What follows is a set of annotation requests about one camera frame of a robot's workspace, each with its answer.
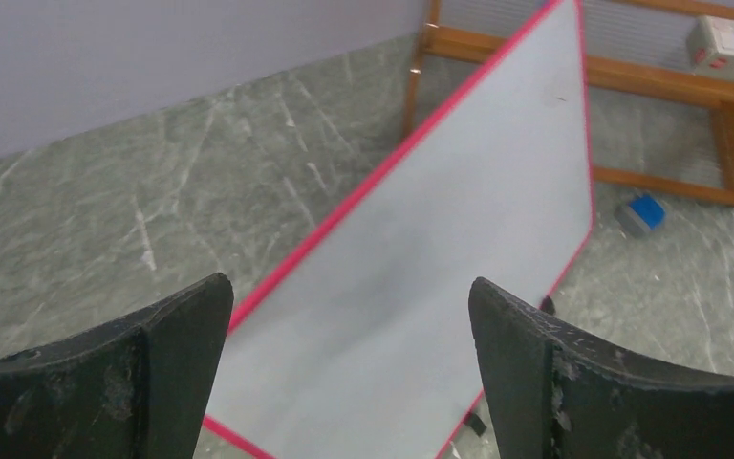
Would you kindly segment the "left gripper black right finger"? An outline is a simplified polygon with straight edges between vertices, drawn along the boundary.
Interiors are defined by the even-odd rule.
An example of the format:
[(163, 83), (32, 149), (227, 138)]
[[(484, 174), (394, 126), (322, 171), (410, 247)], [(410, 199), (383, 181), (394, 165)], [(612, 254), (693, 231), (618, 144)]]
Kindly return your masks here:
[(653, 359), (486, 278), (468, 311), (504, 458), (734, 458), (734, 377)]

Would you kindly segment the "whiteboard with pink frame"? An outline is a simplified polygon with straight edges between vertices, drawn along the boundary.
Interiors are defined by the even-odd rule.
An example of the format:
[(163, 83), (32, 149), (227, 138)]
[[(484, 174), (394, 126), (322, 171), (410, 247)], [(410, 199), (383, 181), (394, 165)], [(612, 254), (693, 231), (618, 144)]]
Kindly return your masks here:
[(468, 292), (536, 303), (594, 222), (578, 1), (549, 1), (239, 305), (205, 426), (256, 458), (434, 458), (482, 390)]

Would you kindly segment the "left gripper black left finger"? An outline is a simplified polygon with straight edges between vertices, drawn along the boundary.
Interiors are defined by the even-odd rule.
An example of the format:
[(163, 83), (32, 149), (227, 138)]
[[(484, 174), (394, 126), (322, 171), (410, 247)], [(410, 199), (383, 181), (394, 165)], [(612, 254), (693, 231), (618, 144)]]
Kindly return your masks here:
[(0, 458), (191, 457), (233, 300), (215, 273), (0, 359)]

